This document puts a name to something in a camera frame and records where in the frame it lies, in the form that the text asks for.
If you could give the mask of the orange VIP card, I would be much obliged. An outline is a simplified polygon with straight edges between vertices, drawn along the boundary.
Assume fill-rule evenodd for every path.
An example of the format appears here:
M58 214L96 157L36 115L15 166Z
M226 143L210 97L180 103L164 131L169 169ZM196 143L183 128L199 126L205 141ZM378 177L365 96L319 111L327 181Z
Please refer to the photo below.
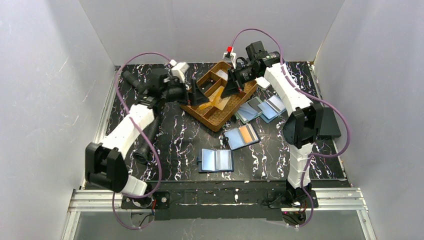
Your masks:
M222 93L224 91L224 87L220 86L217 90L215 90L211 96L209 96L209 101L213 101L214 107L219 110L223 110L229 101L229 97L222 98Z

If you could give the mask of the navy blue card holder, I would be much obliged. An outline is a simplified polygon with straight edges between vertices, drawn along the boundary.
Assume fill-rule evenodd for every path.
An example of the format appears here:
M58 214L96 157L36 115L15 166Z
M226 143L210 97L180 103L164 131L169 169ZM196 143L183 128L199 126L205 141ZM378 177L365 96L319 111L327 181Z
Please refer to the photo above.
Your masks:
M230 149L202 148L196 162L199 173L233 172L235 169L234 155Z

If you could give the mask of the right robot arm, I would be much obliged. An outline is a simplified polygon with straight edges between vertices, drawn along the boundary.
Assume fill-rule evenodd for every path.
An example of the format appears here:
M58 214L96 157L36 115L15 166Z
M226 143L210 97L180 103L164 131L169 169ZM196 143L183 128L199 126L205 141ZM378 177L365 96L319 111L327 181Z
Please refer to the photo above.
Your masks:
M301 201L310 196L312 190L309 177L310 157L320 131L324 108L319 103L313 103L294 85L285 72L286 65L279 52L266 51L261 41L251 43L245 50L248 60L244 61L243 67L233 66L228 69L222 97L241 93L246 83L260 77L271 84L288 114L282 129L290 153L286 197Z

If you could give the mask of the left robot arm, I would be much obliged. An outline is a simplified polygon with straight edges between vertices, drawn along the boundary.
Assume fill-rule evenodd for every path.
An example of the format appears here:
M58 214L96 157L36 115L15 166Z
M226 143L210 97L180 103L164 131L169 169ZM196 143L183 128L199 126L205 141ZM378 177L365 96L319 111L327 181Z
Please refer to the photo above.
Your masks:
M129 71L119 75L138 92L138 102L132 105L129 113L98 143L91 142L85 149L85 179L87 182L120 193L131 198L144 198L152 195L146 192L148 184L128 173L124 162L131 146L139 136L152 151L155 149L152 138L145 128L154 129L160 122L160 114L168 102L178 102L186 106L199 106L208 98L199 90L196 81L191 81L191 89L186 86L185 72L189 65L179 62L167 70L153 69L153 79L142 84Z

